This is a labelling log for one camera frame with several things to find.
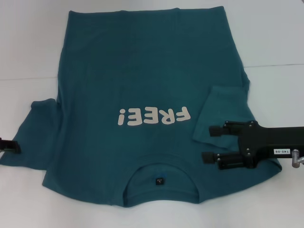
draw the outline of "black clamp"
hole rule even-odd
[[[255,168],[268,158],[293,158],[304,156],[304,127],[264,128],[257,121],[226,121],[220,126],[209,128],[211,137],[224,134],[238,136],[239,152],[203,152],[204,163],[218,163],[220,169],[237,167]]]
[[[21,153],[21,149],[17,141],[2,140],[0,138],[0,152],[1,151],[11,152],[16,154]]]

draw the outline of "white background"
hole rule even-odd
[[[197,9],[223,5],[265,127],[304,126],[302,0],[0,0],[0,137],[12,139],[32,101],[56,98],[68,11]],[[302,228],[304,166],[226,197],[95,205],[41,186],[44,172],[0,166],[4,228]]]

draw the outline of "teal t-shirt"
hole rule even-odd
[[[47,170],[43,185],[92,203],[200,203],[281,170],[219,170],[201,152],[238,150],[209,126],[249,121],[249,80],[223,7],[70,12],[58,97],[34,102],[0,164]]]

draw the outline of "sleeve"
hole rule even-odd
[[[199,114],[193,139],[229,151],[238,151],[238,138],[233,135],[210,137],[209,126],[225,121],[247,122],[254,117],[247,105],[247,90],[243,87],[213,86]]]
[[[46,170],[54,154],[59,121],[59,107],[54,99],[33,102],[13,139],[18,141],[21,154],[5,152],[0,164]]]

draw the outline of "fabric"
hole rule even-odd
[[[210,125],[249,121],[249,80],[223,7],[70,12],[58,98],[34,102],[0,164],[47,170],[65,196],[131,207],[151,200],[200,203],[281,170],[219,170],[201,152],[237,151]]]

